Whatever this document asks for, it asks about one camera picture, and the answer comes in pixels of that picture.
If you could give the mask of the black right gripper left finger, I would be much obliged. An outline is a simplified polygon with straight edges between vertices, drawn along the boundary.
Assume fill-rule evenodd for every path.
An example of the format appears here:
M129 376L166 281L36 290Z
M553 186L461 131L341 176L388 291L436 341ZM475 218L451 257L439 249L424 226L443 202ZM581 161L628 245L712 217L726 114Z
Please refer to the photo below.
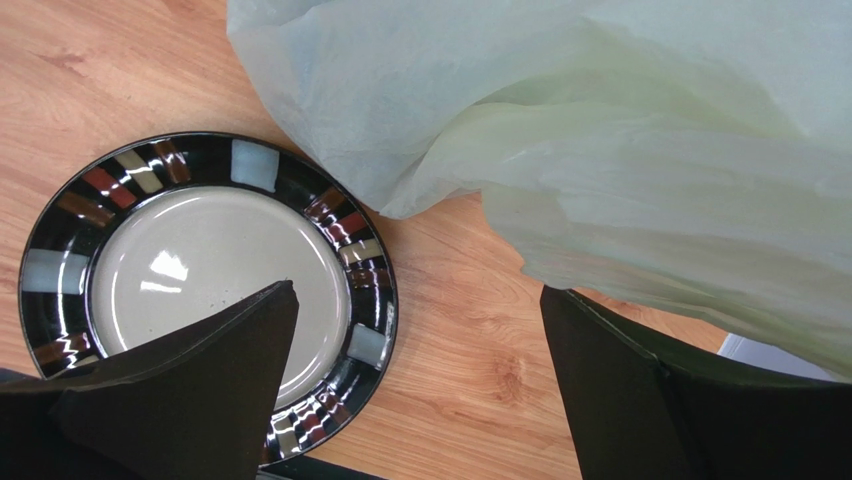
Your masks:
M299 303L278 281L152 342L1 385L5 479L251 479Z

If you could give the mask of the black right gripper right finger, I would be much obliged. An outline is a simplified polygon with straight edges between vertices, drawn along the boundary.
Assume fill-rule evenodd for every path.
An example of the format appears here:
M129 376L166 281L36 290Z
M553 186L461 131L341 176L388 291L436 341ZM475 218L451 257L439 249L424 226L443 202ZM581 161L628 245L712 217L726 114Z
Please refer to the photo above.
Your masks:
M851 388L750 366L544 288L586 479L847 479Z

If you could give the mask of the pale green plastic bag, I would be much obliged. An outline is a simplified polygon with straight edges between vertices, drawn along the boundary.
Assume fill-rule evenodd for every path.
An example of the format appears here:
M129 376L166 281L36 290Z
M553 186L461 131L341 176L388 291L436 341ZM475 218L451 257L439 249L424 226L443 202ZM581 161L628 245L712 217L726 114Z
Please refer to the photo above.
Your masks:
M847 1L231 1L288 137L381 215L479 192L525 274L851 376Z

